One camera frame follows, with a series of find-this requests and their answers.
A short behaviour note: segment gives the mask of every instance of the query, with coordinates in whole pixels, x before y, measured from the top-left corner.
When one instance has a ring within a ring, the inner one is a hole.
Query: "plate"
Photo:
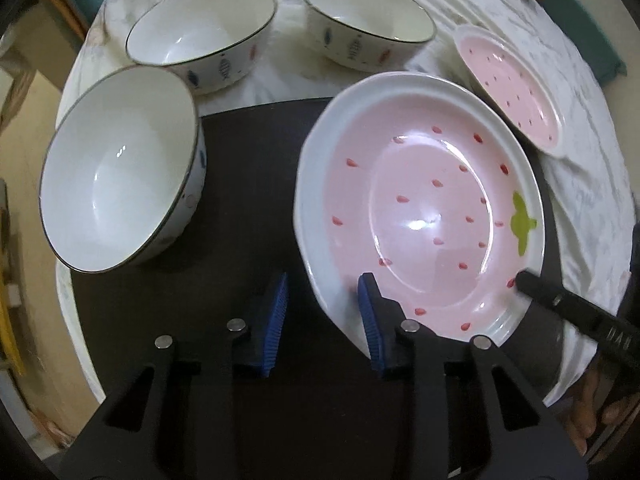
[[[454,41],[478,87],[511,126],[541,152],[561,157],[563,121],[552,92],[536,70],[485,28],[461,25]]]
[[[502,344],[540,271],[540,192],[508,127],[467,90],[388,72],[341,92],[300,156],[294,227],[316,298],[368,354],[356,299],[363,272],[437,334]]]

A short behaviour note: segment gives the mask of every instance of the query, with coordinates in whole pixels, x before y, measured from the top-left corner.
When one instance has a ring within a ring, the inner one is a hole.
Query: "green leaf design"
[[[538,221],[535,218],[529,218],[527,204],[517,191],[513,192],[513,206],[516,212],[511,217],[511,232],[518,239],[518,254],[524,256],[529,243],[529,231],[538,227]]]

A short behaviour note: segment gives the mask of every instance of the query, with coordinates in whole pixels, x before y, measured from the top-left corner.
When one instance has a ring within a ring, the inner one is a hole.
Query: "dishware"
[[[458,53],[498,113],[537,149],[562,156],[563,120],[553,92],[536,70],[499,36],[475,25],[454,33]]]
[[[81,272],[155,256],[191,219],[206,165],[180,78],[144,66],[108,76],[68,111],[47,150],[40,217],[51,248]]]
[[[356,70],[401,70],[436,34],[413,0],[304,1],[306,30],[318,50]]]
[[[294,204],[298,245],[322,309],[360,350],[356,284],[438,335],[502,344],[528,302],[516,273],[542,268],[542,202],[508,127],[467,90],[419,73],[341,92],[307,137]]]
[[[133,26],[127,54],[180,76],[193,93],[245,76],[269,41],[277,0],[162,0]]]

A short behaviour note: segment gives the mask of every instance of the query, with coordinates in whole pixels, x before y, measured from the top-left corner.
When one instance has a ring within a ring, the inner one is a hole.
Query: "white bowl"
[[[81,272],[142,262],[195,211],[206,148],[189,89],[134,66],[96,83],[64,117],[40,177],[40,216],[58,258]]]
[[[163,0],[133,26],[127,54],[184,79],[194,94],[235,83],[263,53],[277,0]]]
[[[363,70],[402,70],[436,34],[413,0],[304,0],[306,30],[336,63]]]

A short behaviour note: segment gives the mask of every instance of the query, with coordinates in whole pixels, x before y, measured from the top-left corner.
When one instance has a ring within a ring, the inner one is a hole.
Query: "metal pin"
[[[160,337],[156,338],[156,348],[159,348],[161,350],[169,348],[169,346],[171,346],[172,344],[174,344],[174,338],[170,335],[161,335]]]
[[[474,338],[474,345],[481,350],[488,350],[491,348],[491,340],[487,336],[479,335]]]
[[[405,332],[418,332],[418,330],[420,330],[420,323],[415,319],[405,319],[400,323],[400,328]]]
[[[246,323],[244,319],[240,319],[239,317],[235,317],[226,322],[226,329],[230,332],[240,332],[244,330],[246,327]]]

